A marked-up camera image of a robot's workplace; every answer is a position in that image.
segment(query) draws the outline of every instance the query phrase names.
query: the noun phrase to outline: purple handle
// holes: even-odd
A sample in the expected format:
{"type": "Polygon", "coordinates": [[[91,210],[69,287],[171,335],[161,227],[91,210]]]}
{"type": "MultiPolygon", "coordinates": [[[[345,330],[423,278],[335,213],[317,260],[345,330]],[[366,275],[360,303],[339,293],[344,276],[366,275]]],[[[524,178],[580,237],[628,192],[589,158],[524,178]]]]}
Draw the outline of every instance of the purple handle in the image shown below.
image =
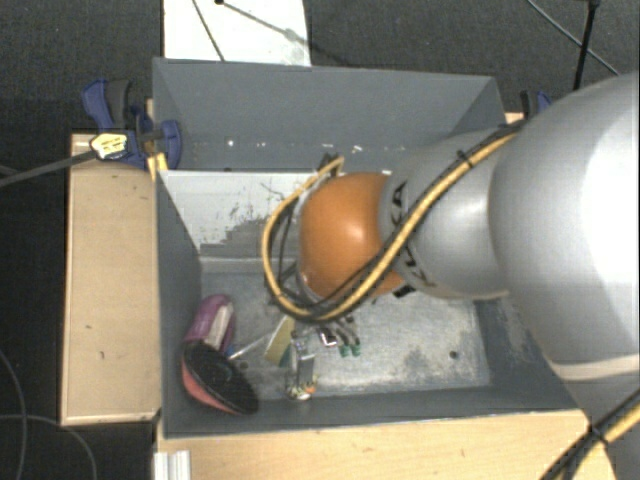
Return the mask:
{"type": "MultiPolygon", "coordinates": [[[[189,328],[189,331],[184,337],[184,342],[189,341],[197,341],[203,340],[209,335],[209,331],[211,330],[211,325],[218,314],[218,311],[221,307],[227,306],[231,303],[231,299],[227,295],[210,295],[206,297],[198,307],[198,312],[196,313],[195,318],[193,319],[193,323],[189,328]]],[[[229,322],[229,326],[227,327],[227,331],[225,332],[225,337],[222,342],[222,346],[220,350],[224,352],[224,350],[231,343],[231,334],[233,332],[233,327],[235,324],[235,315],[231,317],[229,322]]]]}

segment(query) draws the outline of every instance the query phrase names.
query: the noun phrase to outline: plywood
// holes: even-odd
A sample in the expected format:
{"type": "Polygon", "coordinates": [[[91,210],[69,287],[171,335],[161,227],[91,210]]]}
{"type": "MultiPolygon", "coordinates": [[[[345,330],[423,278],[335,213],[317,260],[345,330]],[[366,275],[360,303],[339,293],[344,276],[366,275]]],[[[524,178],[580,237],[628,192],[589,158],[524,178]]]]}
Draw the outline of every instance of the plywood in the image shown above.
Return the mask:
{"type": "MultiPolygon", "coordinates": [[[[586,429],[579,411],[165,441],[191,479],[535,480],[586,429]]],[[[603,452],[576,480],[614,480],[603,452]]]]}
{"type": "MultiPolygon", "coordinates": [[[[90,136],[73,137],[72,154],[90,136]]],[[[60,419],[151,419],[160,407],[153,184],[120,163],[73,167],[60,419]]]]}

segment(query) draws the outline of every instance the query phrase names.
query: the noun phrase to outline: metal part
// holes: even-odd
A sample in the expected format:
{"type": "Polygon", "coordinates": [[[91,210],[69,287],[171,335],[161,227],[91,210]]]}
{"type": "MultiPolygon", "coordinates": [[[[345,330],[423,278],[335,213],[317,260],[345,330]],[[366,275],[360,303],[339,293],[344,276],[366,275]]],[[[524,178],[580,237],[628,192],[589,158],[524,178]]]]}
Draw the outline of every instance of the metal part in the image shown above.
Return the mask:
{"type": "Polygon", "coordinates": [[[336,335],[331,328],[327,326],[319,326],[316,327],[316,333],[318,333],[318,337],[325,347],[331,348],[338,345],[338,338],[336,338],[336,335]]]}
{"type": "Polygon", "coordinates": [[[242,357],[246,353],[251,352],[252,350],[257,348],[258,346],[260,346],[261,343],[263,343],[263,342],[267,341],[269,338],[271,338],[271,334],[272,333],[265,334],[264,336],[261,336],[257,340],[252,341],[247,346],[241,348],[240,350],[238,350],[238,351],[234,352],[233,354],[231,354],[230,356],[228,356],[227,359],[229,359],[230,361],[233,361],[234,359],[238,359],[239,357],[242,357]]]}
{"type": "Polygon", "coordinates": [[[285,375],[285,392],[294,400],[308,400],[315,392],[318,377],[313,368],[315,354],[309,352],[308,335],[293,333],[291,337],[289,370],[285,375]]]}

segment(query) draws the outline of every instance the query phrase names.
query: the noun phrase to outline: yellow tag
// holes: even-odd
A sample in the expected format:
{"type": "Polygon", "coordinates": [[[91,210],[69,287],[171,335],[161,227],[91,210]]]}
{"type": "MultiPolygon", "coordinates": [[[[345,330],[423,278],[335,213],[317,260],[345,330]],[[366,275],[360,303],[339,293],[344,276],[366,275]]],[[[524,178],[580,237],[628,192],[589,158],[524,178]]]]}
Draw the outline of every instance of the yellow tag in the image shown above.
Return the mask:
{"type": "Polygon", "coordinates": [[[291,344],[291,331],[293,331],[295,327],[296,322],[293,318],[290,316],[282,317],[264,353],[267,361],[280,366],[282,357],[287,352],[287,347],[291,344]]]}
{"type": "Polygon", "coordinates": [[[128,153],[124,133],[101,133],[89,144],[100,160],[118,160],[128,153]]]}

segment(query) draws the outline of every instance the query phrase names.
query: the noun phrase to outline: pink object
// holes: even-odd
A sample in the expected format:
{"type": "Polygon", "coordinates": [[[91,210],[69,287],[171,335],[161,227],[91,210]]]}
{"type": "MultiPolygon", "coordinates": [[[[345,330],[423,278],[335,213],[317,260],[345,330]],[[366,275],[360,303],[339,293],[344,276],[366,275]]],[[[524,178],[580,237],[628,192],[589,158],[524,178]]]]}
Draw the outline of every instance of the pink object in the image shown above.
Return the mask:
{"type": "Polygon", "coordinates": [[[216,409],[220,409],[221,411],[228,412],[229,414],[238,414],[235,411],[232,411],[231,408],[227,407],[223,403],[219,402],[215,398],[213,398],[209,393],[207,393],[200,384],[196,382],[193,376],[187,370],[186,365],[184,364],[184,360],[182,361],[182,384],[184,385],[187,392],[199,402],[202,402],[205,405],[209,405],[211,407],[215,407],[216,409]]]}
{"type": "MultiPolygon", "coordinates": [[[[206,297],[198,308],[198,312],[193,319],[193,323],[191,327],[187,331],[187,334],[184,337],[184,342],[188,343],[190,341],[197,340],[205,340],[209,335],[209,331],[211,330],[211,326],[218,314],[220,308],[224,306],[229,306],[231,304],[231,299],[227,295],[210,295],[206,297]]],[[[224,339],[220,346],[220,351],[224,353],[224,351],[231,344],[231,338],[233,335],[233,329],[235,327],[235,315],[231,317],[229,321],[229,326],[225,331],[224,339]]]]}

